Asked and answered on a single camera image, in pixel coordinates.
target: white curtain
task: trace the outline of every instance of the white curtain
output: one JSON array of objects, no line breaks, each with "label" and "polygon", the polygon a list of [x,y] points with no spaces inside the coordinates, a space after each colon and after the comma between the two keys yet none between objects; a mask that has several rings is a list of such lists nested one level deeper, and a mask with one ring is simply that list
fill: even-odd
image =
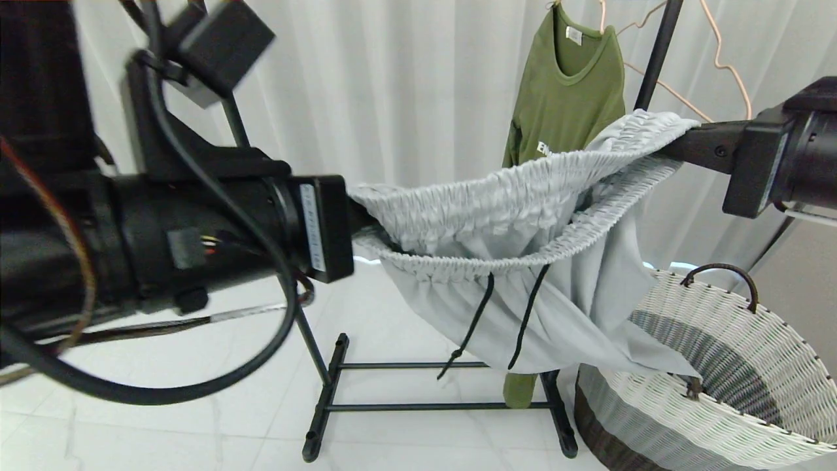
[{"label": "white curtain", "polygon": [[[186,0],[161,0],[170,18]],[[209,2],[212,8],[218,0]],[[598,27],[596,0],[563,0]],[[659,2],[609,0],[607,23],[640,21]],[[823,75],[837,75],[834,0],[710,0],[753,110],[774,106]],[[531,38],[547,0],[249,0],[276,40],[236,96],[250,141],[295,173],[340,173],[349,184],[406,186],[483,176],[500,167]],[[146,43],[116,0],[75,0],[98,133],[122,172],[134,170],[119,81],[127,55]],[[619,37],[644,69],[662,10]],[[712,67],[716,41],[697,0],[680,15],[661,79],[716,121],[745,117],[732,75]],[[625,70],[625,103],[641,76]],[[169,89],[172,111],[216,144],[233,143],[220,106],[208,111]],[[658,87],[652,111],[694,117]],[[783,223],[724,215],[728,178],[685,166],[651,199],[641,241],[646,260],[749,268]]]}]

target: olive green t-shirt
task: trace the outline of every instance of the olive green t-shirt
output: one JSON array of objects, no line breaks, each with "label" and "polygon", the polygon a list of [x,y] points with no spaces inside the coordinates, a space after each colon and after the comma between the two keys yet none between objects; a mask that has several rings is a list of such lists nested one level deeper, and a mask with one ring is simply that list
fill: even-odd
[{"label": "olive green t-shirt", "polygon": [[614,27],[601,34],[574,23],[560,4],[553,7],[526,60],[503,167],[585,148],[625,114],[623,88]]}]

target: clothes rack pole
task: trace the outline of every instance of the clothes rack pole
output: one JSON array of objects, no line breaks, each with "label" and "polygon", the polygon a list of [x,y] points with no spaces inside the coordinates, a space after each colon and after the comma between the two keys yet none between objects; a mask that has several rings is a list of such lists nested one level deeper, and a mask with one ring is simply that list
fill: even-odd
[{"label": "clothes rack pole", "polygon": [[683,0],[668,0],[665,4],[663,19],[660,22],[660,28],[657,29],[657,39],[654,41],[651,56],[648,58],[648,67],[645,68],[642,85],[639,86],[639,94],[636,97],[636,105],[634,105],[635,110],[640,108],[648,110],[648,106],[651,104],[651,96],[657,86],[657,80],[660,79],[660,71],[663,70],[663,62],[665,62],[665,56],[669,52],[671,37],[675,33],[677,18],[680,17],[682,7]]},{"label": "clothes rack pole", "polygon": [[[642,81],[642,86],[639,88],[639,94],[637,96],[635,106],[636,108],[648,109],[657,80],[660,78],[660,71],[663,68],[663,62],[665,62],[665,56],[668,53],[671,37],[674,34],[675,26],[677,25],[677,18],[680,16],[680,9],[682,6],[683,0],[669,0],[665,5],[663,19],[660,23],[660,28],[657,30],[657,37],[654,42],[654,47],[651,50],[648,67],[645,71],[645,77]],[[225,107],[225,111],[228,112],[228,117],[230,117],[233,113],[231,113],[231,110],[228,110],[228,108],[233,107]],[[307,463],[313,462],[320,455],[322,440],[326,432],[326,425],[332,412],[473,411],[500,410],[507,408],[504,402],[335,404],[334,400],[337,387],[340,384],[340,376],[345,370],[441,369],[445,366],[445,362],[347,363],[346,353],[349,348],[349,337],[346,334],[340,334],[335,342],[331,362],[326,368],[322,353],[316,344],[314,334],[311,332],[311,327],[308,324],[302,307],[300,307],[299,312],[297,313],[296,321],[297,326],[300,328],[302,333],[302,337],[305,340],[308,352],[311,354],[311,359],[314,361],[317,372],[320,374],[323,385],[320,398],[314,409],[314,417],[311,420],[311,426],[308,429],[305,444],[302,448],[302,458]],[[456,369],[486,367],[486,364],[480,362],[454,362],[450,366],[450,368]],[[574,437],[575,432],[573,431],[573,427],[569,421],[567,411],[561,399],[561,394],[557,389],[556,379],[558,371],[548,371],[541,373],[539,376],[547,400],[544,402],[533,402],[530,408],[549,410],[558,435],[558,441],[561,444],[561,450],[568,458],[575,458],[578,454],[578,445]]]}]

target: basket handle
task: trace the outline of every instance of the basket handle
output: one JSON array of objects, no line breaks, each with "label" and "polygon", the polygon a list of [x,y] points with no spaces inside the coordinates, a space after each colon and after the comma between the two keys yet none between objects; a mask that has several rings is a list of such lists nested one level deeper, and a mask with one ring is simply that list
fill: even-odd
[{"label": "basket handle", "polygon": [[744,278],[744,281],[747,282],[747,286],[750,287],[750,305],[747,306],[747,310],[751,313],[756,313],[756,306],[758,306],[758,290],[756,289],[756,283],[750,277],[750,274],[742,270],[741,268],[736,267],[735,265],[730,265],[728,263],[707,263],[701,267],[697,267],[691,272],[689,272],[683,281],[680,282],[681,285],[685,287],[689,287],[693,282],[695,282],[695,275],[700,272],[705,272],[706,270],[711,270],[713,268],[721,268],[724,270],[731,270],[735,273],[741,275]]}]

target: white and gray wicker basket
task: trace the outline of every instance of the white and gray wicker basket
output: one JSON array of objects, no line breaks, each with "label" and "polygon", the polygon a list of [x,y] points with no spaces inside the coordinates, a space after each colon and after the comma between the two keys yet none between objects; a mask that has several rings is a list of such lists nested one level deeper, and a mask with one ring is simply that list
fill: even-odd
[{"label": "white and gray wicker basket", "polygon": [[[741,273],[752,301],[694,282],[708,268]],[[757,302],[752,279],[723,264],[659,283],[631,320],[703,376],[698,400],[673,375],[582,365],[579,434],[609,469],[775,469],[837,452],[837,386],[814,350]]]}]

